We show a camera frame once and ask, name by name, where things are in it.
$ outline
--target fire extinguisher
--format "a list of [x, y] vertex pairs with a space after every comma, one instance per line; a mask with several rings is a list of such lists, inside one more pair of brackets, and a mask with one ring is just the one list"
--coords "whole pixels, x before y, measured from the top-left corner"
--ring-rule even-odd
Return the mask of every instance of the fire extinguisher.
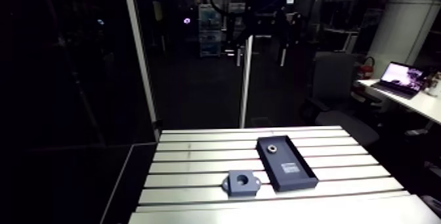
[[[371, 56], [367, 57], [364, 63], [357, 69], [357, 80], [367, 80], [373, 76], [373, 67], [375, 66], [375, 59]], [[354, 82], [354, 88], [357, 90], [364, 90], [364, 87], [357, 81]]]

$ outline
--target white pillar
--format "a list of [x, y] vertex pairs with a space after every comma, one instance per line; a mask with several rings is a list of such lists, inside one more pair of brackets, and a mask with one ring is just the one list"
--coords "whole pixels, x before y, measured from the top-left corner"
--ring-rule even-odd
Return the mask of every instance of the white pillar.
[[415, 62], [440, 5], [441, 0], [388, 0], [368, 53], [376, 59], [374, 78], [390, 61]]

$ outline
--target desk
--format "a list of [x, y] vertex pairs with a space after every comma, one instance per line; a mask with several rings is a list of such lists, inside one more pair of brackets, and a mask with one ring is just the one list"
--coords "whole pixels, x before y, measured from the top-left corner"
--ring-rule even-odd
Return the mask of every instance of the desk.
[[[358, 82], [366, 87], [371, 87], [374, 83], [378, 82], [378, 79], [360, 80]], [[370, 89], [386, 96], [388, 99], [397, 102], [398, 104], [416, 111], [435, 123], [441, 124], [441, 99], [439, 98], [419, 92], [414, 98], [409, 100], [376, 88], [371, 87]]]
[[[287, 135], [320, 182], [275, 192], [255, 150]], [[252, 169], [256, 196], [229, 198], [222, 180]], [[164, 131], [130, 224], [441, 223], [339, 126]]]

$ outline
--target black tray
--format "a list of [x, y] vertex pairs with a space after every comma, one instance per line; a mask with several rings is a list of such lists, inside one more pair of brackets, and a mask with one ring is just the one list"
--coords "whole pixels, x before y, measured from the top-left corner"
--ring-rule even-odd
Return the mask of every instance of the black tray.
[[[268, 146], [276, 151], [271, 152]], [[318, 179], [288, 136], [260, 137], [257, 152], [276, 191], [314, 188]]]

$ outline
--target black chair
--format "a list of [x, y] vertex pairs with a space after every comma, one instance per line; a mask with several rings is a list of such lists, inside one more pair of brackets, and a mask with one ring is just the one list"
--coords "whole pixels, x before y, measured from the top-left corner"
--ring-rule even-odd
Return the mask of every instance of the black chair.
[[378, 98], [357, 91], [365, 101], [351, 98], [355, 78], [356, 57], [343, 53], [328, 53], [314, 59], [310, 97], [301, 106], [301, 116], [308, 125], [340, 125], [361, 145], [368, 146], [379, 139], [370, 126], [355, 117], [365, 112]]

